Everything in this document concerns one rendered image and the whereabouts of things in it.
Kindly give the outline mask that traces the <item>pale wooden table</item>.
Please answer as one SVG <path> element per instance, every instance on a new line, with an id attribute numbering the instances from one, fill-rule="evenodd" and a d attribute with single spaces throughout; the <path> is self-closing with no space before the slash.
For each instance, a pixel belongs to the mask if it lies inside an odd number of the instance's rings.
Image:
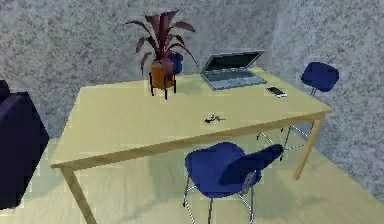
<path id="1" fill-rule="evenodd" d="M 146 80 L 80 89 L 51 165 L 63 174 L 86 224 L 97 224 L 76 171 L 232 137 L 311 122 L 310 152 L 331 108 L 258 69 L 264 85 L 213 91 L 199 75 L 177 77 L 177 92 L 153 96 Z M 267 87 L 287 94 L 277 98 Z M 206 123 L 212 114 L 223 121 Z"/>

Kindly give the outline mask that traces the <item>black and white phone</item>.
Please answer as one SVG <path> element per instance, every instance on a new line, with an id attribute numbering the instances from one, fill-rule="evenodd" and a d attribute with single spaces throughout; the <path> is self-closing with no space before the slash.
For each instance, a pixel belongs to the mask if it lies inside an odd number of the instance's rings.
<path id="1" fill-rule="evenodd" d="M 277 98 L 283 98 L 287 96 L 285 92 L 283 92 L 282 90 L 278 89 L 275 86 L 267 87 L 266 90 L 269 91 L 274 96 L 276 96 Z"/>

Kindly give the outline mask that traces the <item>red plant in orange pot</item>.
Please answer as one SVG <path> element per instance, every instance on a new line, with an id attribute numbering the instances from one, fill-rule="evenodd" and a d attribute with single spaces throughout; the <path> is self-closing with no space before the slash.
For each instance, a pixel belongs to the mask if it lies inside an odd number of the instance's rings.
<path id="1" fill-rule="evenodd" d="M 173 73 L 173 62 L 168 58 L 169 54 L 177 52 L 175 51 L 176 47 L 186 51 L 192 60 L 196 62 L 190 50 L 186 47 L 183 37 L 179 34 L 172 33 L 174 28 L 195 32 L 194 27 L 186 21 L 172 23 L 177 13 L 178 10 L 173 10 L 157 15 L 146 15 L 145 20 L 151 25 L 152 31 L 141 21 L 131 20 L 125 22 L 125 25 L 138 25 L 148 33 L 147 36 L 142 36 L 138 40 L 135 52 L 138 54 L 145 43 L 148 43 L 152 47 L 152 51 L 146 52 L 140 61 L 140 70 L 144 72 L 144 65 L 147 59 L 150 56 L 154 57 L 150 64 L 149 72 L 151 95 L 154 95 L 154 89 L 163 90 L 165 98 L 168 98 L 169 88 L 172 88 L 174 93 L 177 92 L 177 81 L 175 78 L 176 75 Z"/>

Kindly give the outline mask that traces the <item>dark navy sofa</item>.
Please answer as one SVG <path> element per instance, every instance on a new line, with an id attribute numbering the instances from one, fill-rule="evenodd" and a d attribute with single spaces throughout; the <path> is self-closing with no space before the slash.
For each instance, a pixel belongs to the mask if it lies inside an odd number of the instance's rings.
<path id="1" fill-rule="evenodd" d="M 0 210 L 20 205 L 48 141 L 30 95 L 0 80 Z"/>

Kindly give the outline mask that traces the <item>small black key bunch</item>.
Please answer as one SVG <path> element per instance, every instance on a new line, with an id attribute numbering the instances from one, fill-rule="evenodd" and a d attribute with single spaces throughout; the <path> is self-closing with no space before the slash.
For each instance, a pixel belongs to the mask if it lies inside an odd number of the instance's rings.
<path id="1" fill-rule="evenodd" d="M 212 114 L 210 118 L 207 118 L 204 121 L 206 123 L 211 123 L 211 122 L 214 122 L 214 121 L 223 121 L 223 120 L 226 120 L 226 119 L 225 118 L 221 118 L 218 115 Z"/>

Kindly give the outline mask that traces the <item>grey open laptop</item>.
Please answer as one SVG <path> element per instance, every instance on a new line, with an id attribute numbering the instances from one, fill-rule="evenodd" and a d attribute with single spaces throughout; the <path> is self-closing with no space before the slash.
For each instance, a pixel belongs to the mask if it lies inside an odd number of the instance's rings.
<path id="1" fill-rule="evenodd" d="M 267 81 L 249 70 L 263 50 L 212 54 L 201 71 L 201 77 L 212 90 L 266 84 Z"/>

